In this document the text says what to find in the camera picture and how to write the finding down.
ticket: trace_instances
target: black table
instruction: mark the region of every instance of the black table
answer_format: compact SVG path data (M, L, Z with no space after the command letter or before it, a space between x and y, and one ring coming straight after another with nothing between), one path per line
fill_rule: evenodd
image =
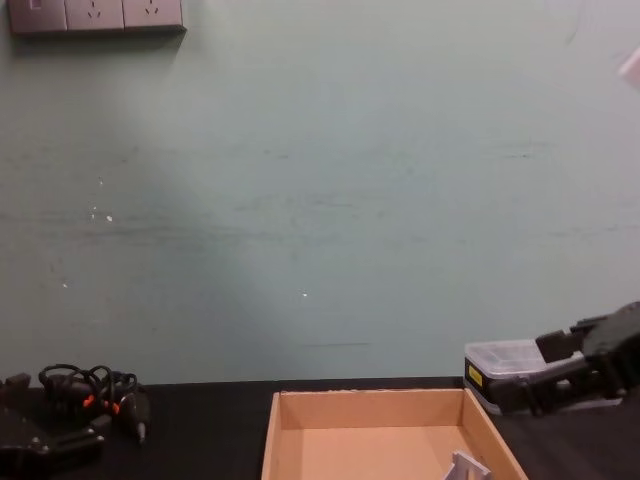
M257 480L274 392L461 386L459 378L152 386L152 425L143 448L116 429L99 463L55 478ZM34 393L29 409L46 423L49 412L39 399ZM493 420L530 480L640 479L640 397L608 409Z

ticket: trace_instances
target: metal bracket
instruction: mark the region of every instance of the metal bracket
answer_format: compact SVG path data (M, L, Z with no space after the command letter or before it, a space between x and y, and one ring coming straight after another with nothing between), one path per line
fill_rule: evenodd
M442 480L492 480L491 470L464 452L453 452L453 463Z

